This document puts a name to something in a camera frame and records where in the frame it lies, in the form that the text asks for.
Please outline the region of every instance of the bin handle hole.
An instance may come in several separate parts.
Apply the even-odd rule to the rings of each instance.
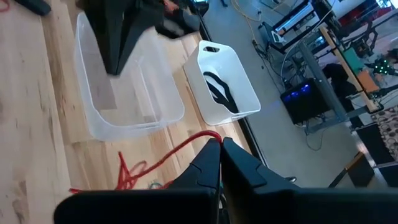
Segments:
[[[219,48],[216,48],[216,47],[205,47],[205,48],[203,48],[203,51],[214,52],[214,53],[216,53],[216,52],[219,52],[220,49],[219,49]]]

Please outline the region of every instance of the wooden board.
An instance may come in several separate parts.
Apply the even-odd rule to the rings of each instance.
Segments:
[[[53,211],[70,195],[71,183],[83,190],[115,188],[118,151],[129,167],[141,160],[152,165],[204,129],[232,137],[248,149],[237,123],[209,127],[200,116],[182,70],[200,40],[198,34],[159,39],[185,105],[181,121],[142,138],[87,141],[73,64],[71,21],[76,21],[78,10],[71,1],[71,14],[59,0],[49,3],[52,12],[43,19],[13,1],[11,10],[0,14],[0,223],[52,223]],[[136,188],[175,179],[207,140],[183,148],[141,178]]]
[[[67,144],[91,139],[74,64],[75,36],[68,8],[59,0],[47,1],[52,12],[42,19],[63,140]]]
[[[70,187],[39,16],[0,13],[0,223],[52,223]]]
[[[354,73],[351,71],[349,68],[349,65],[347,64],[346,60],[344,59],[343,55],[341,52],[336,48],[336,44],[334,43],[333,39],[330,37],[328,30],[325,27],[321,27],[320,31],[326,41],[328,42],[329,46],[334,49],[333,53],[336,55],[338,60],[340,61],[341,65],[343,66],[344,70],[346,71],[349,79],[351,80],[352,84],[355,86],[356,90],[359,91],[359,94],[361,95],[361,98],[363,101],[366,103],[366,106],[368,107],[369,111],[376,111],[379,109],[379,107],[375,104],[375,102],[367,96],[366,92],[363,90],[361,84],[359,81],[356,79]]]

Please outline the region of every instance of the red rope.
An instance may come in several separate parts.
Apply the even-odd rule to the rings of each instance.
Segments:
[[[10,10],[10,2],[8,0],[0,0],[0,2],[3,2],[6,5],[5,8],[0,9],[0,12],[7,12]]]
[[[217,141],[222,144],[223,138],[220,136],[215,131],[200,131],[193,136],[190,136],[187,140],[179,144],[177,147],[175,147],[173,150],[168,152],[161,160],[156,162],[154,165],[150,166],[148,169],[147,167],[147,162],[146,161],[140,161],[136,165],[134,165],[130,170],[127,168],[126,161],[123,158],[123,155],[121,152],[118,152],[119,158],[120,158],[120,168],[119,168],[119,176],[118,176],[118,185],[116,186],[115,190],[131,190],[134,188],[136,185],[137,181],[139,178],[145,176],[146,174],[150,173],[151,171],[155,170],[159,166],[161,166],[170,156],[178,152],[180,149],[182,149],[184,146],[186,146],[188,143],[192,142],[193,140],[202,137],[202,136],[211,136],[217,139]],[[138,174],[131,176],[136,172],[136,170],[139,169]],[[172,181],[167,182],[164,184],[162,187],[158,189],[166,189]],[[78,189],[70,189],[69,190],[71,193],[79,193],[81,190]]]

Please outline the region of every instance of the computer tower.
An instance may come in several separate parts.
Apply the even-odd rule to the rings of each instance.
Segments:
[[[318,81],[309,78],[280,96],[294,124],[303,123],[330,110]]]

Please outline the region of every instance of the white plastic bin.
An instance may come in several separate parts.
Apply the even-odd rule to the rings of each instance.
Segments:
[[[207,51],[207,47],[213,47],[216,52]],[[231,47],[203,40],[189,56],[184,70],[200,113],[207,124],[225,124],[260,111],[261,105],[257,95],[238,55]],[[223,94],[224,90],[222,87],[218,88],[219,85],[212,78],[203,76],[204,72],[214,73],[229,86],[239,113],[231,113],[224,105],[214,101],[206,80]]]

